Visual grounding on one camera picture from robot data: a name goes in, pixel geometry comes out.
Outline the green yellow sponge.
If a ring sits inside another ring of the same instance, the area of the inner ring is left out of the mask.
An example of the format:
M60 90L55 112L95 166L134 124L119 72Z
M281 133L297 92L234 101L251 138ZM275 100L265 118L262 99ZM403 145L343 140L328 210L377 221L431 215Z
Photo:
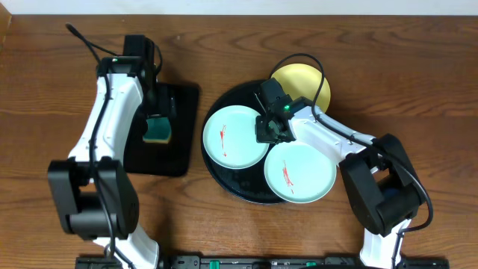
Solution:
M172 128L167 117L149 118L146 120L147 131L143 135L145 143L164 143L170 142L172 137Z

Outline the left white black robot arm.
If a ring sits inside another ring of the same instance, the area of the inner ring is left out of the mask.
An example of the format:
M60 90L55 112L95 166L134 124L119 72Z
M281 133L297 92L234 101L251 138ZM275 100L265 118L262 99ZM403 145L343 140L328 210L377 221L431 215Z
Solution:
M68 234L98 244L103 257L78 258L78 268L158 268L159 244L139 222L130 173L183 174L187 159L174 149L180 88L160 83L139 56L105 58L83 133L68 157L48 168L49 187Z

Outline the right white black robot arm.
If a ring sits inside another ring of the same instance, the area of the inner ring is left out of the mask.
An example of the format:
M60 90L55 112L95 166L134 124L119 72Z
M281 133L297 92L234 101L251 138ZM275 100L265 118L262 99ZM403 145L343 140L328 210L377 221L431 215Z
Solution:
M354 215L364 227L361 262L373 268L398 268L403 237L424 229L411 226L421 205L431 203L401 142L356 132L300 97L265 98L256 120L258 141L271 143L264 163L270 189L288 202L307 203L325 196L341 175Z

